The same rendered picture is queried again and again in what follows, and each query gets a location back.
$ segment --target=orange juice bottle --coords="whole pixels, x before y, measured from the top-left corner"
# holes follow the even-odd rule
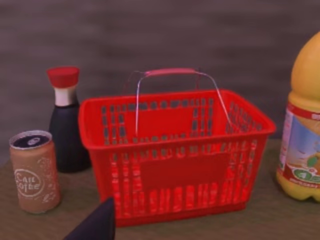
[[[277,181],[294,199],[320,202],[320,32],[298,54],[291,88]]]

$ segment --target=metal wire handle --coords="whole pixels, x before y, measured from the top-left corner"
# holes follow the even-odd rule
[[[164,76],[164,75],[178,75],[178,74],[196,74],[199,76],[204,76],[209,78],[215,89],[216,92],[218,94],[219,97],[219,101],[221,103],[221,106],[223,108],[225,117],[227,119],[227,121],[229,122],[230,125],[232,125],[228,112],[227,112],[227,108],[226,105],[222,99],[221,93],[218,89],[218,86],[216,84],[216,81],[213,79],[213,77],[211,77],[210,75],[204,73],[204,72],[200,72],[197,71],[193,68],[164,68],[164,69],[157,69],[157,70],[151,70],[151,71],[146,71],[146,72],[138,72],[143,74],[143,76],[139,79],[139,82],[137,84],[137,88],[136,88],[136,108],[135,108],[135,134],[138,135],[138,122],[139,122],[139,94],[140,94],[140,85],[142,80],[149,78],[149,77],[155,77],[155,76]]]

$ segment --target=black pointed object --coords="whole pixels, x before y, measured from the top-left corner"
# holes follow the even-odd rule
[[[116,219],[114,199],[101,203],[63,240],[114,240]]]
[[[79,133],[80,106],[76,92],[79,69],[73,66],[54,67],[47,70],[47,75],[55,93],[49,132],[55,145],[56,167],[61,173],[85,170],[91,162]]]

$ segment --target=can lid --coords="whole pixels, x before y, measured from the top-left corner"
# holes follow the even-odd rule
[[[64,89],[78,83],[79,71],[75,66],[59,66],[48,69],[46,73],[54,88]]]
[[[21,132],[9,140],[9,145],[17,150],[30,150],[42,147],[52,140],[52,135],[47,131],[31,130]]]

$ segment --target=brown can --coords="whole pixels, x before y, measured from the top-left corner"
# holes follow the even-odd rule
[[[19,133],[9,140],[20,207],[40,214],[61,201],[52,135],[41,130]]]

